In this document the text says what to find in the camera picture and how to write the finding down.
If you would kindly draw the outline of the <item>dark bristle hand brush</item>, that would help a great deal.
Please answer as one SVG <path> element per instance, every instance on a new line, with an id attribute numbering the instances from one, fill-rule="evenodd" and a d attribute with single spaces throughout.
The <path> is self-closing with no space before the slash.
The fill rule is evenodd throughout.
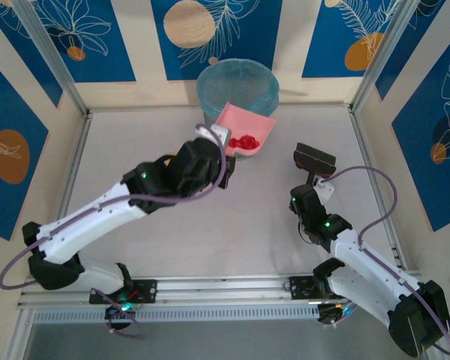
<path id="1" fill-rule="evenodd" d="M 293 152 L 295 166 L 307 173 L 312 172 L 324 179 L 336 171 L 336 157 L 307 144 L 298 142 Z"/>

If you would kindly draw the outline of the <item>pink plastic dustpan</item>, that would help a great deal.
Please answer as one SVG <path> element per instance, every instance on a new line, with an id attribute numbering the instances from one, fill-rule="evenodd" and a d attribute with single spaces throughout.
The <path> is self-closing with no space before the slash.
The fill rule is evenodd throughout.
<path id="1" fill-rule="evenodd" d="M 226 155 L 237 158 L 251 157 L 259 152 L 265 144 L 277 120 L 227 103 L 219 115 L 216 125 L 231 131 L 231 139 L 239 141 L 242 137 L 254 138 L 257 145 L 253 148 L 239 145 L 226 147 Z"/>

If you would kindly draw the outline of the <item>trash bin with blue bag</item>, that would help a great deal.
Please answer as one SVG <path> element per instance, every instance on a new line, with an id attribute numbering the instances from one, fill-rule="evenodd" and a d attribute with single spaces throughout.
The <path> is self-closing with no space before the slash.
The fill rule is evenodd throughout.
<path id="1" fill-rule="evenodd" d="M 227 103 L 272 118 L 278 108 L 279 83 L 259 62 L 229 58 L 199 74 L 196 93 L 205 123 L 210 126 L 218 120 Z"/>

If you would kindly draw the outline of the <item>black controller board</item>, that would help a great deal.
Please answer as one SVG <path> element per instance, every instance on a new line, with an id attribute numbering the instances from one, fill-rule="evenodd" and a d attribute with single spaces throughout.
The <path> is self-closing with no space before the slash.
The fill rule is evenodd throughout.
<path id="1" fill-rule="evenodd" d="M 131 310 L 129 304 L 109 306 L 105 310 L 104 319 L 111 332 L 126 329 L 135 316 L 135 312 Z"/>
<path id="2" fill-rule="evenodd" d="M 349 313 L 350 303 L 345 304 L 319 304 L 318 321 L 324 326 L 334 326 L 343 320 Z"/>

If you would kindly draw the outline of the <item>aluminium table side rail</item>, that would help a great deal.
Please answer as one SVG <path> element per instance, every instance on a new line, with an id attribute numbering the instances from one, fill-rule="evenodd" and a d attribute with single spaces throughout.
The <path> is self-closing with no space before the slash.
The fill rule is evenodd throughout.
<path id="1" fill-rule="evenodd" d="M 358 146 L 361 151 L 361 155 L 363 157 L 364 164 L 366 166 L 375 167 L 374 159 L 369 150 L 368 142 L 365 136 L 365 132 L 362 130 L 362 126 L 360 125 L 359 118 L 353 111 L 352 107 L 349 108 L 349 115 L 351 118 L 353 130 L 355 131 L 355 137 L 358 141 Z M 391 208 L 392 204 L 384 198 L 383 196 L 383 187 L 381 186 L 382 182 L 385 182 L 385 185 L 389 185 L 386 179 L 376 173 L 368 170 L 368 177 L 370 179 L 371 187 L 373 189 L 373 194 L 375 196 L 376 204 L 379 209 L 379 213 L 381 216 L 384 216 L 386 212 Z M 403 270 L 410 270 L 410 264 L 407 259 L 407 255 L 405 254 L 403 248 L 398 239 L 398 234 L 395 229 L 395 225 L 393 224 L 392 217 L 387 217 L 382 225 L 384 227 L 389 247 L 391 248 L 391 252 L 394 255 L 394 262 L 396 265 Z"/>
<path id="2" fill-rule="evenodd" d="M 77 173 L 80 168 L 83 152 L 86 146 L 86 140 L 89 135 L 91 123 L 92 116 L 88 115 L 82 126 L 76 150 L 70 165 L 67 181 L 64 187 L 64 193 L 62 195 L 60 206 L 58 209 L 57 222 L 64 220 L 68 216 L 68 208 L 74 190 Z M 37 275 L 40 276 L 37 281 L 39 281 L 40 284 L 48 290 L 56 290 L 72 284 L 79 277 L 79 273 L 84 271 L 82 261 L 79 258 L 79 254 L 80 252 L 76 252 L 69 260 L 65 261 L 62 264 L 55 264 L 46 261 L 45 259 L 41 259 L 39 266 L 37 267 Z"/>

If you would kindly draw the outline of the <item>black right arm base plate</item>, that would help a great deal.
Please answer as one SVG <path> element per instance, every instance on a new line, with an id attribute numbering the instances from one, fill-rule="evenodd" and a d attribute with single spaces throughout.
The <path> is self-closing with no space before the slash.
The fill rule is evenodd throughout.
<path id="1" fill-rule="evenodd" d="M 325 278 L 314 275 L 290 277 L 289 291 L 292 300 L 325 301 L 344 298 L 343 296 L 332 292 L 331 287 Z"/>

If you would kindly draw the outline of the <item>aluminium mounting rail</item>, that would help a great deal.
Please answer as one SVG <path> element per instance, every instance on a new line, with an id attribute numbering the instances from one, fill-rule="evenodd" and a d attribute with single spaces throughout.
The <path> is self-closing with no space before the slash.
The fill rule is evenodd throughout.
<path id="1" fill-rule="evenodd" d="M 157 295 L 153 304 L 141 306 L 203 306 L 203 305 L 268 305 L 322 300 L 292 300 L 289 278 L 285 275 L 251 277 L 144 277 L 157 281 Z M 73 284 L 64 289 L 45 290 L 38 285 L 28 286 L 19 295 L 20 309 L 90 308 L 95 291 Z"/>

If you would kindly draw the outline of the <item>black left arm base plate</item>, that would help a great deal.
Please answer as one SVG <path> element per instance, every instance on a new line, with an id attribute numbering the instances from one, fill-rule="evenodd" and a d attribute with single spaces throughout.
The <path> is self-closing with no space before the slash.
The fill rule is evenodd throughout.
<path id="1" fill-rule="evenodd" d="M 117 304 L 153 304 L 157 295 L 158 282 L 152 280 L 132 280 L 132 285 L 109 294 L 108 297 Z"/>

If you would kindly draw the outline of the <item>aluminium frame post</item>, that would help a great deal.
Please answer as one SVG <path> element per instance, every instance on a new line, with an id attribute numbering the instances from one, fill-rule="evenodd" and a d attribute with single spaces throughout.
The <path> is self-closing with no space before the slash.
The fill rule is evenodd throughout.
<path id="1" fill-rule="evenodd" d="M 19 21 L 27 31 L 58 84 L 70 98 L 70 101 L 77 112 L 83 118 L 87 119 L 89 111 L 86 108 L 85 102 L 75 86 L 74 79 L 62 57 L 59 55 L 59 51 L 56 49 L 39 16 L 32 7 L 32 4 L 28 0 L 10 0 L 10 3 L 19 18 Z"/>
<path id="2" fill-rule="evenodd" d="M 15 326 L 1 360 L 23 360 L 29 342 L 36 310 L 22 309 L 17 311 Z"/>
<path id="3" fill-rule="evenodd" d="M 392 90 L 426 32 L 419 16 L 420 3 L 421 0 L 397 1 L 397 12 L 349 104 L 352 115 L 359 114 L 369 94 L 377 93 L 379 100 L 384 101 Z"/>

